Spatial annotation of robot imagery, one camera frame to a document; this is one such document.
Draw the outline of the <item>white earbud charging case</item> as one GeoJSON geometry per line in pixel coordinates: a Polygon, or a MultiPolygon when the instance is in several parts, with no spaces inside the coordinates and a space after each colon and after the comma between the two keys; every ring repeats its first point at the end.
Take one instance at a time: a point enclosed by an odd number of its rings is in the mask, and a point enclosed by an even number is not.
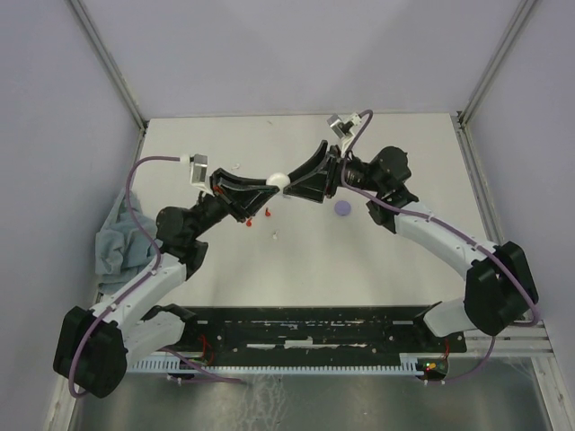
{"type": "Polygon", "coordinates": [[[283,190],[291,183],[289,176],[282,172],[274,172],[272,173],[268,179],[266,179],[266,184],[268,186],[275,186],[280,190],[283,190]]]}

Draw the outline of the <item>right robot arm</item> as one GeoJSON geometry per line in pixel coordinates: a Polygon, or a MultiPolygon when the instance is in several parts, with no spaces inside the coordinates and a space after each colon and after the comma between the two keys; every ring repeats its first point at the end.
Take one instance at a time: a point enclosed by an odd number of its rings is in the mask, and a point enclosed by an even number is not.
{"type": "Polygon", "coordinates": [[[408,155],[388,146],[365,163],[322,142],[316,153],[288,176],[285,195],[321,203],[344,187],[367,198],[375,224],[418,243],[464,279],[462,297],[430,306],[412,329],[413,343],[432,351],[455,332],[480,330],[496,336],[522,324],[531,312],[539,321],[539,300],[526,254],[514,242],[481,241],[436,217],[405,182],[408,155]]]}

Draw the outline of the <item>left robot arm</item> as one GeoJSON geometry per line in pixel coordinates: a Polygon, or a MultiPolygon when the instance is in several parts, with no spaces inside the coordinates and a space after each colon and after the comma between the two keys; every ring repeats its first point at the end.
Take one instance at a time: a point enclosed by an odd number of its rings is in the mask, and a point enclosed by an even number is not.
{"type": "Polygon", "coordinates": [[[70,395],[104,398],[137,361],[171,345],[194,347],[199,329],[190,314],[157,302],[199,270],[208,251],[199,240],[203,233],[228,216],[247,222],[290,182],[284,173],[256,180],[218,169],[196,182],[194,206],[160,210],[156,235],[145,236],[155,253],[151,262],[107,299],[75,306],[63,319],[53,369],[67,379],[70,395]]]}

